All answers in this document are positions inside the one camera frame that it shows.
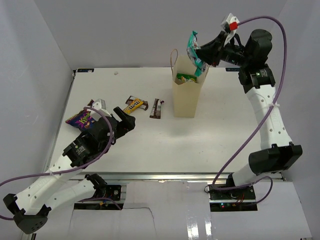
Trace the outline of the teal Fox's candy bag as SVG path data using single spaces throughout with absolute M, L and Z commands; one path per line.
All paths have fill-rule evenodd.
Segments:
M 207 63 L 205 63 L 203 60 L 201 60 L 196 53 L 196 50 L 200 49 L 198 42 L 197 42 L 197 34 L 198 33 L 196 31 L 192 31 L 192 33 L 188 39 L 188 42 L 187 42 L 186 51 L 187 51 L 187 55 L 188 55 L 189 59 L 191 60 L 193 65 L 196 67 L 194 75 L 196 77 L 199 77 L 207 69 Z

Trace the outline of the green Fox's candy bag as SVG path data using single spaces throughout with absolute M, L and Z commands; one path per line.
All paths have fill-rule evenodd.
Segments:
M 197 83 L 197 77 L 185 73 L 178 73 L 176 75 L 176 81 L 178 84 L 184 84 L 188 82 Z

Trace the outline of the dark purple nut snack bag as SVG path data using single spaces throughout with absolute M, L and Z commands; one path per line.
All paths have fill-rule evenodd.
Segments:
M 94 118 L 91 117 L 91 112 L 86 109 L 82 109 L 79 113 L 65 120 L 66 124 L 82 132 L 91 129 L 95 122 Z

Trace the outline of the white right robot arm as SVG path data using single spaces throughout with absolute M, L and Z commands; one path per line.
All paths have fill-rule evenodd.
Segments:
M 302 155 L 301 145 L 294 144 L 289 136 L 277 99 L 280 87 L 266 61 L 272 49 L 272 35 L 263 29 L 254 30 L 246 45 L 238 34 L 226 43 L 227 33 L 221 31 L 209 43 L 196 49 L 196 55 L 205 63 L 217 66 L 220 61 L 239 67 L 238 79 L 250 101 L 260 135 L 260 150 L 248 157 L 248 163 L 231 173 L 225 186 L 226 195 L 236 200 L 244 188 L 270 174 L 288 170 Z

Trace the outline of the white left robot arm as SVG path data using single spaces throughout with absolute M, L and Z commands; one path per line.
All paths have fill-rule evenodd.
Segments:
M 46 172 L 36 174 L 37 179 L 30 186 L 3 198 L 13 215 L 11 220 L 27 235 L 42 228 L 55 209 L 76 202 L 104 200 L 110 195 L 108 184 L 96 173 L 86 175 L 71 187 L 61 188 L 106 154 L 117 139 L 132 131 L 136 119 L 119 107 L 113 110 L 119 120 L 102 109 L 88 106 L 85 109 L 99 116 L 92 127 L 82 131 Z

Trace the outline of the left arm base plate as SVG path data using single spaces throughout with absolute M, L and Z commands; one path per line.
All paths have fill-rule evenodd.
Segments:
M 80 202 L 88 202 L 88 201 L 101 201 L 103 204 L 119 201 L 121 199 L 122 186 L 115 184 L 107 184 L 102 188 L 97 189 L 92 197 L 87 197 Z

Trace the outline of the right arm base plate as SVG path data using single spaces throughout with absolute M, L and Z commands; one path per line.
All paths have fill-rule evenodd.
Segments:
M 211 185 L 204 187 L 209 195 L 210 211 L 213 212 L 255 212 L 258 210 L 256 194 L 252 186 L 217 191 Z

